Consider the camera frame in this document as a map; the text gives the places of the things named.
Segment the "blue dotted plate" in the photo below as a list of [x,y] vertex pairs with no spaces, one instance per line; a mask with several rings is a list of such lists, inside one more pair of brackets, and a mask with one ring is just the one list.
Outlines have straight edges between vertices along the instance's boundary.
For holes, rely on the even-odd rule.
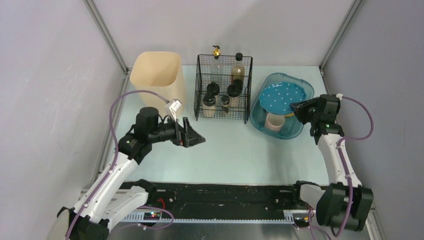
[[306,100],[303,87],[296,83],[281,81],[266,86],[259,94],[259,104],[268,113],[290,115],[294,113],[292,103]]

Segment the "pink white mug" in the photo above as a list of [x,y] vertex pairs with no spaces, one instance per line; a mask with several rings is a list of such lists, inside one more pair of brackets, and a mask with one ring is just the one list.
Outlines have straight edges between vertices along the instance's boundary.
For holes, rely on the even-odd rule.
[[286,122],[284,115],[273,114],[268,112],[266,114],[264,127],[273,132],[279,132]]

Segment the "spice jar black lid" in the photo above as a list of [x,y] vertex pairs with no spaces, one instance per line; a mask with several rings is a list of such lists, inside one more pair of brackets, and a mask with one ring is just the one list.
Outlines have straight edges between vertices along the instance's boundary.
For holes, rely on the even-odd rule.
[[216,97],[213,94],[206,94],[202,100],[203,116],[212,118],[216,114]]
[[232,84],[227,87],[227,95],[230,98],[230,107],[236,108],[240,103],[241,93],[243,91],[243,81],[235,79]]
[[214,81],[209,83],[206,87],[206,93],[211,96],[218,96],[220,93],[220,85]]

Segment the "small pepper shaker jar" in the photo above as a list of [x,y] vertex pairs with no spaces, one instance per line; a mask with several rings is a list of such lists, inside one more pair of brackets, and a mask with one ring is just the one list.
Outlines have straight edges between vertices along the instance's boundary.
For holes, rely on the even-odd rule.
[[221,110],[224,114],[228,114],[230,111],[230,102],[231,99],[228,95],[223,95],[221,97]]

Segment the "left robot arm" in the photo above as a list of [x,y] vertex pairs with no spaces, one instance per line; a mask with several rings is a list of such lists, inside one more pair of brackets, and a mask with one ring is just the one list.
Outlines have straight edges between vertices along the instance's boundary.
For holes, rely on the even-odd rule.
[[105,240],[111,230],[128,214],[141,207],[148,209],[155,185],[146,180],[136,182],[130,190],[112,200],[125,179],[152,151],[153,144],[170,141],[178,147],[190,148],[206,139],[196,132],[187,117],[183,125],[177,120],[160,120],[154,107],[143,107],[135,124],[115,147],[113,159],[94,185],[72,207],[63,207],[47,238],[49,240]]

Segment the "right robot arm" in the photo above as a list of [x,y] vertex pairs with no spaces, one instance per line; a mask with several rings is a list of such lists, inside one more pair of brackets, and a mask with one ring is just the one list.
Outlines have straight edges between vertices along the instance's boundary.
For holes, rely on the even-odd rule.
[[[370,130],[364,137],[346,136],[336,118],[343,100],[358,104],[368,115]],[[310,136],[320,150],[329,185],[322,189],[316,183],[298,180],[293,185],[294,200],[306,203],[315,210],[320,226],[329,227],[335,237],[343,230],[362,231],[374,200],[373,191],[364,187],[350,162],[346,141],[362,141],[374,131],[374,121],[369,110],[358,100],[341,93],[322,94],[318,97],[291,103],[296,119],[303,125],[309,123]]]

